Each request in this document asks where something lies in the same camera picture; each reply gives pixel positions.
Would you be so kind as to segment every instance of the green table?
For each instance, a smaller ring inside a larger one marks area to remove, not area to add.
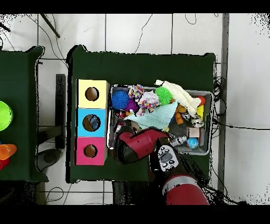
[[[14,119],[0,132],[2,143],[15,144],[17,152],[0,171],[0,180],[47,181],[35,165],[37,150],[36,64],[44,48],[26,52],[0,51],[0,100],[13,110]]]
[[[120,165],[109,153],[104,166],[74,165],[76,79],[106,80],[110,85],[154,86],[156,79],[181,85],[184,89],[213,92],[215,55],[149,55],[112,52],[87,52],[74,46],[67,55],[69,63],[67,106],[66,181],[118,180],[148,181],[148,158]],[[192,156],[209,179],[209,154]]]

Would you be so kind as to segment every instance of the gray plastic bin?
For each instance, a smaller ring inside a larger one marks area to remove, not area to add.
[[[132,86],[124,86],[124,85],[113,85],[110,91],[110,99],[112,94],[118,90],[123,90],[128,92]],[[144,87],[146,91],[155,90],[157,87]],[[204,104],[204,115],[203,122],[205,125],[201,128],[201,144],[196,149],[190,149],[186,143],[181,146],[176,146],[175,149],[181,154],[190,154],[190,155],[207,155],[210,151],[211,147],[211,131],[212,131],[212,118],[213,118],[213,107],[214,107],[214,96],[211,92],[208,91],[196,91],[196,90],[186,90],[192,97],[203,96],[205,97]],[[114,118],[112,116],[113,109],[111,108],[111,103],[109,106],[108,112],[108,127],[107,127],[107,147],[109,149],[113,149],[113,125]],[[174,134],[176,136],[187,136],[187,127],[191,127],[191,123],[187,122],[183,119],[184,123],[178,125],[176,120],[174,119],[172,123],[169,124],[170,131],[169,133]]]

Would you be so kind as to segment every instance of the green bowl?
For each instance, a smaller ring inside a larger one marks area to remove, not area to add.
[[[13,119],[13,112],[11,108],[0,101],[0,131],[5,130]]]

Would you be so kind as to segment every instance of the light blue cloth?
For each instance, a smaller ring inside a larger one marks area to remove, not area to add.
[[[124,120],[132,120],[137,122],[142,129],[148,127],[156,127],[158,129],[165,129],[169,126],[171,118],[175,114],[178,103],[174,101],[172,104],[158,106],[152,113],[146,110],[145,114],[141,117],[136,117],[134,114],[125,117]]]

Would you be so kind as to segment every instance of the pink box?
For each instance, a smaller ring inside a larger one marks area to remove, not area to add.
[[[78,137],[76,149],[76,165],[104,165],[108,155],[105,137]],[[87,157],[84,149],[93,145],[97,149],[95,157]]]

